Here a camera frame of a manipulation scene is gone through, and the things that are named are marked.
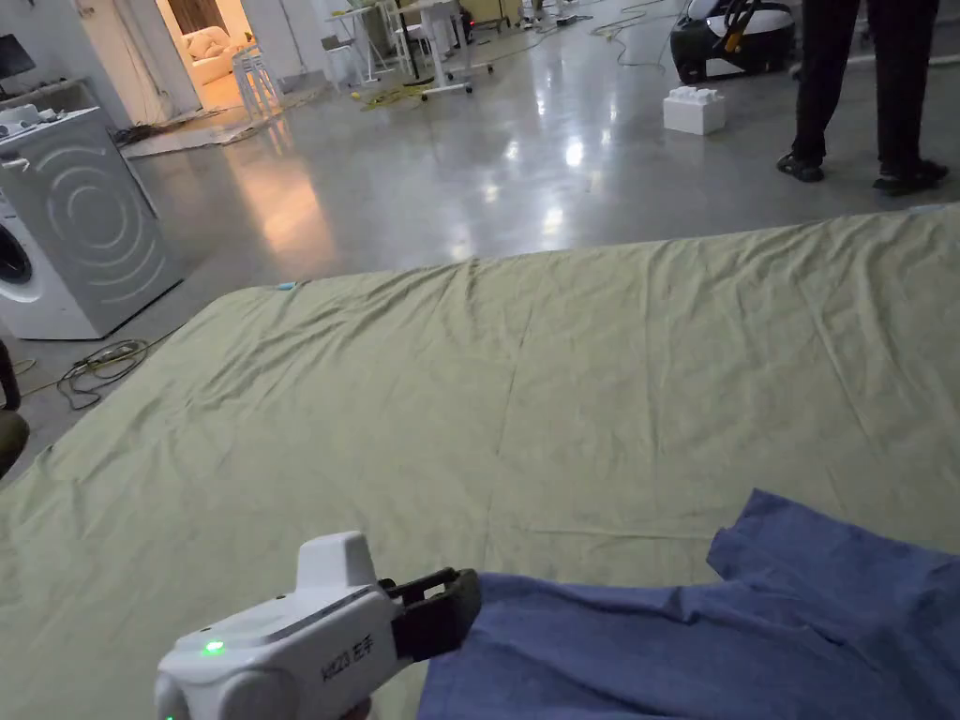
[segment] white foam block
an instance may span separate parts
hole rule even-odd
[[[668,130],[709,135],[726,124],[726,100],[716,90],[678,87],[663,99],[663,126]]]

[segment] black shoe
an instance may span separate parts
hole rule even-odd
[[[917,160],[907,168],[890,165],[880,166],[880,177],[874,182],[874,188],[892,198],[929,190],[949,175],[949,168],[932,160]]]
[[[819,162],[801,160],[787,153],[777,160],[777,169],[787,175],[792,175],[800,182],[820,182],[824,178],[824,171]]]
[[[918,172],[931,176],[938,182],[950,174],[950,169],[946,165],[941,165],[939,162],[934,162],[933,160],[921,160],[917,170]]]

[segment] caster wheel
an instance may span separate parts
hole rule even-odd
[[[707,64],[705,62],[687,62],[677,68],[677,74],[680,76],[680,82],[684,85],[695,85],[707,76]]]

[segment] white washing machine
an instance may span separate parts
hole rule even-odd
[[[103,338],[181,280],[98,108],[0,140],[0,320],[18,338]]]

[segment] white couch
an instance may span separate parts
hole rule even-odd
[[[223,28],[203,28],[183,36],[181,42],[193,60],[191,72],[197,83],[206,85],[233,71],[232,59],[240,47]]]

